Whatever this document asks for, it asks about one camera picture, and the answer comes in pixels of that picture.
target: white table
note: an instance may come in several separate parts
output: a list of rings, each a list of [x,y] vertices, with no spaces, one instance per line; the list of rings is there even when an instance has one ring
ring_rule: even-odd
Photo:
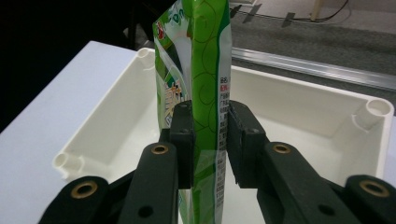
[[[52,168],[53,158],[135,55],[91,42],[1,133],[0,223],[37,223],[66,184]],[[396,186],[394,170],[396,119],[385,171]]]

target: screw hole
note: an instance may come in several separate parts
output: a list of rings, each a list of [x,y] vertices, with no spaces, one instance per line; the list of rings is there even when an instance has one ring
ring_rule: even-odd
[[[283,154],[291,152],[290,148],[285,145],[274,145],[273,150],[277,153],[283,153]]]
[[[389,196],[389,191],[373,180],[362,180],[359,185],[364,191],[376,197],[386,198]]]
[[[154,211],[152,210],[151,206],[143,206],[139,209],[139,216],[140,217],[150,217]]]
[[[85,181],[76,185],[71,192],[71,196],[75,199],[83,199],[93,195],[98,189],[94,181]]]
[[[157,154],[157,155],[161,155],[161,154],[168,152],[168,150],[169,150],[169,148],[166,146],[156,146],[151,149],[151,152],[154,154]]]
[[[335,215],[334,209],[332,209],[329,205],[320,204],[318,206],[318,209],[321,213],[323,213],[326,216],[332,217]]]

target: white plastic bin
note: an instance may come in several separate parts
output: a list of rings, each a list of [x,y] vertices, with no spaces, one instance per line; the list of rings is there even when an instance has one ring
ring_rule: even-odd
[[[297,147],[323,177],[344,185],[349,175],[383,176],[394,110],[388,101],[235,66],[231,98],[250,107],[271,141]],[[99,175],[113,182],[131,172],[143,148],[159,138],[156,106],[154,52],[141,49],[54,167],[67,181]],[[238,209],[243,215],[223,222],[262,220],[257,204],[241,207],[255,203],[255,191],[232,183],[228,166],[225,214]]]

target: metal rail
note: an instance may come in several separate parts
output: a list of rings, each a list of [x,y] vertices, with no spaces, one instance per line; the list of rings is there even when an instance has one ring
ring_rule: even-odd
[[[363,86],[396,91],[396,76],[346,68],[327,63],[316,63],[250,49],[233,48],[234,59],[263,64],[317,77],[342,80]]]

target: plastic container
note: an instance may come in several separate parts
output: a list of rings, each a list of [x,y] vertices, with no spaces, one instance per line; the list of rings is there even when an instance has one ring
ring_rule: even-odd
[[[55,157],[63,178],[112,182],[135,169],[143,148],[159,138],[155,83],[154,52],[141,49]],[[231,83],[231,99],[250,107],[269,139],[297,147],[321,176],[341,185],[350,175],[383,176],[394,110],[388,101],[235,66]],[[255,191],[231,183],[228,166],[224,223],[231,223],[227,209],[255,200]],[[251,214],[262,220],[258,205],[230,220],[249,223]]]

